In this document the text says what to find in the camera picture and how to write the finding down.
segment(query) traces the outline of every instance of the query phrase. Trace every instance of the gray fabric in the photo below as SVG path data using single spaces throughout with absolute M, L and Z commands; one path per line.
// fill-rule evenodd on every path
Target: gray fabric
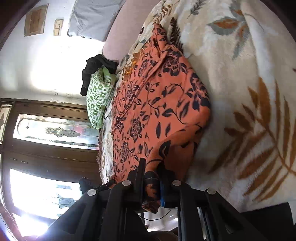
M 112 24 L 126 0 L 77 0 L 68 34 L 106 41 Z

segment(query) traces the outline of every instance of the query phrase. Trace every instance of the orange cloth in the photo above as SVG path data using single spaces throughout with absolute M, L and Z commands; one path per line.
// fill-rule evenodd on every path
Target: orange cloth
M 157 166 L 182 180 L 210 116 L 206 88 L 167 33 L 155 24 L 152 37 L 121 83 L 113 107 L 113 166 L 116 182 L 145 158 L 145 207 L 157 212 L 160 199 Z

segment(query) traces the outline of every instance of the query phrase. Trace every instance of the door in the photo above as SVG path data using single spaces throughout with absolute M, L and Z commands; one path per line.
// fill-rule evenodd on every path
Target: door
M 99 132 L 82 106 L 15 102 L 8 114 L 1 146 L 4 203 L 22 236 L 40 235 L 80 198 L 81 177 L 101 183 Z

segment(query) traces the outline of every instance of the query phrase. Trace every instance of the cream blanket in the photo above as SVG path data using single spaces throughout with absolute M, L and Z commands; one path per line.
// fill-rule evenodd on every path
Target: cream blanket
M 187 183 L 212 187 L 238 211 L 296 199 L 296 43 L 259 0 L 162 0 L 119 66 L 122 73 L 159 22 L 206 86 L 212 120 Z M 100 164 L 113 174 L 111 107 Z

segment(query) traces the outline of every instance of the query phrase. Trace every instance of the pink cushion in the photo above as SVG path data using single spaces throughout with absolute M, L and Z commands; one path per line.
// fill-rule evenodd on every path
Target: pink cushion
M 120 62 L 136 41 L 152 8 L 159 0 L 126 0 L 118 13 L 103 47 L 103 55 Z

